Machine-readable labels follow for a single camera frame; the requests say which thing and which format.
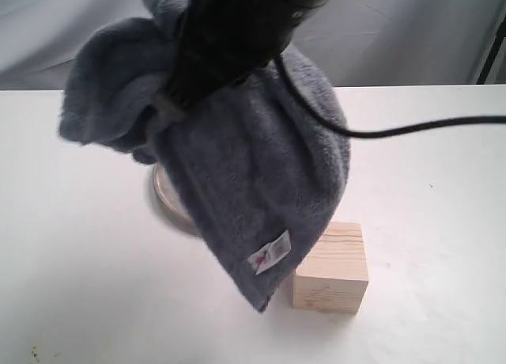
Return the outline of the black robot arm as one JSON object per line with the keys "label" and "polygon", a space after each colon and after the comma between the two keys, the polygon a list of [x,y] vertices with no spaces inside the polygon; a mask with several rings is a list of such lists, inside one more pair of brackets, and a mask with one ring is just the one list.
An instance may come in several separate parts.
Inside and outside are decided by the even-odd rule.
{"label": "black robot arm", "polygon": [[330,0],[188,0],[176,27],[176,60],[153,99],[179,121],[196,104],[280,55]]}

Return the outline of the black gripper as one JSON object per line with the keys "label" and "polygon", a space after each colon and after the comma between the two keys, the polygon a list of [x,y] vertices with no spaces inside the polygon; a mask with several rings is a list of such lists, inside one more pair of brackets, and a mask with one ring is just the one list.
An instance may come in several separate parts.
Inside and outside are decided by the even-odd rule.
{"label": "black gripper", "polygon": [[156,110],[179,121],[210,95],[240,82],[285,47],[285,24],[276,19],[180,19],[176,58],[156,94]]}

